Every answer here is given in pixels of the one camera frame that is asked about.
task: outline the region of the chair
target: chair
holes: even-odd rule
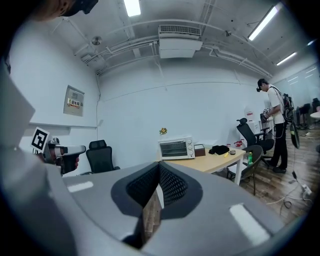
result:
[[[312,111],[317,112],[317,107],[320,107],[320,101],[318,100],[318,98],[314,98],[312,100]]]
[[[120,170],[120,167],[114,167],[112,163],[112,147],[107,146],[104,139],[91,141],[85,154],[94,174]]]
[[[242,163],[242,173],[241,180],[253,177],[253,195],[256,195],[256,181],[255,181],[255,170],[259,165],[260,160],[262,159],[263,148],[259,145],[248,146],[243,149],[247,153],[252,152],[252,164],[248,166],[246,162]],[[234,179],[236,177],[236,163],[228,166],[226,173],[227,179]]]
[[[247,124],[246,118],[241,118],[237,120],[240,124],[236,127],[238,131],[242,134],[242,136],[246,139],[247,146],[259,145],[263,149],[263,154],[266,154],[267,151],[271,150],[274,147],[275,140],[272,138],[260,140],[260,136],[265,135],[264,132],[254,134],[250,129],[249,125]],[[269,164],[266,159],[272,158],[271,156],[263,156],[261,160],[266,164],[267,168],[269,169]]]

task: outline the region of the white label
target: white label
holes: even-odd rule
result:
[[[80,104],[80,101],[76,101],[76,100],[74,100],[74,99],[72,99],[72,98],[68,98],[68,103],[67,103],[67,105],[68,105],[69,107],[73,107],[73,108],[79,109],[81,104]]]
[[[49,135],[50,132],[37,127],[32,136],[31,148],[37,150],[39,153],[43,153],[45,151]]]

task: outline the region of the backpack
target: backpack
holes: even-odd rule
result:
[[[288,123],[292,123],[294,119],[294,104],[291,100],[291,97],[286,95],[283,95],[281,91],[279,91],[276,87],[270,86],[270,88],[275,89],[282,97],[283,100],[283,118],[286,120]]]

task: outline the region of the electrical panel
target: electrical panel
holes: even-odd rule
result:
[[[85,94],[68,85],[65,93],[63,113],[74,116],[83,116]]]

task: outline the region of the air conditioner unit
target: air conditioner unit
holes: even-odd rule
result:
[[[199,40],[201,31],[197,27],[180,25],[160,25],[159,55],[162,59],[192,58],[203,44]]]

